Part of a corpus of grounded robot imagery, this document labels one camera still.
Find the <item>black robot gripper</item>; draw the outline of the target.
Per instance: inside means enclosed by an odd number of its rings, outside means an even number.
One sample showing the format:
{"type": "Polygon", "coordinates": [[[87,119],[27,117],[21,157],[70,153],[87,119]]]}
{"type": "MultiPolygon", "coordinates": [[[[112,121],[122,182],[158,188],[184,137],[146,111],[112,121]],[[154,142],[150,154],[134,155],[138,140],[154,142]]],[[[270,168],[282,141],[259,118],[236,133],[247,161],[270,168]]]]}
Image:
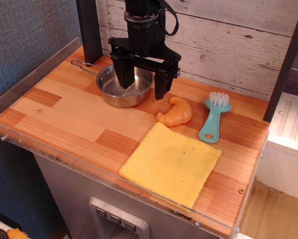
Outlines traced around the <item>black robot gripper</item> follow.
{"type": "Polygon", "coordinates": [[[111,57],[114,69],[122,88],[127,89],[135,80],[134,66],[155,73],[155,99],[162,100],[170,91],[173,78],[178,78],[181,56],[165,45],[165,36],[174,35],[165,28],[165,19],[152,22],[128,21],[128,37],[111,37],[111,57]]]}

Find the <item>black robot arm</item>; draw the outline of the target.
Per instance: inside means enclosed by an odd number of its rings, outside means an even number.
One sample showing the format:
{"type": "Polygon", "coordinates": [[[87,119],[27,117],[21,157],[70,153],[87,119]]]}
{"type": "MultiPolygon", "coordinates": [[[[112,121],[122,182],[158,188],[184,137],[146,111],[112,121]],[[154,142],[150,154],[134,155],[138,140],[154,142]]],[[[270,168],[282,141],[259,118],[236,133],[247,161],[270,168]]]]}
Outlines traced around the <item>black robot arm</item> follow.
{"type": "Polygon", "coordinates": [[[167,31],[166,12],[174,17],[176,12],[164,0],[127,0],[125,6],[128,37],[108,40],[119,84],[124,89],[132,85],[135,67],[148,70],[154,73],[155,98],[161,100],[180,75],[181,56],[165,44],[179,29],[177,21],[173,32],[167,31]]]}

